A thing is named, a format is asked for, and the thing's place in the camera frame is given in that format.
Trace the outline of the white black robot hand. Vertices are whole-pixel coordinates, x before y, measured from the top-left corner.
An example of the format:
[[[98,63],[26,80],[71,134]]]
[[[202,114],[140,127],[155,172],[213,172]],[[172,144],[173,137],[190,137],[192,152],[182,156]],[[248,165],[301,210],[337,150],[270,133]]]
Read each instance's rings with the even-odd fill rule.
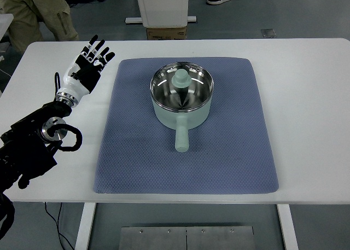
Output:
[[[98,41],[98,35],[94,35],[83,47],[71,67],[66,70],[63,85],[58,89],[55,100],[75,107],[83,96],[93,91],[103,69],[115,56],[108,47],[102,48],[104,43],[105,40]]]

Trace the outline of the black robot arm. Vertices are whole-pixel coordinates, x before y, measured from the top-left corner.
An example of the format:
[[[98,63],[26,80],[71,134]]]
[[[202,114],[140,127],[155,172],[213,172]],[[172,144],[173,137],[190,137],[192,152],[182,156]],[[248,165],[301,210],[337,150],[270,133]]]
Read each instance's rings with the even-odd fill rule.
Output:
[[[13,202],[4,194],[14,183],[25,189],[31,179],[42,176],[57,162],[58,150],[74,152],[82,144],[81,132],[65,123],[72,102],[60,98],[46,103],[13,124],[1,136],[1,236],[4,237],[14,222]]]

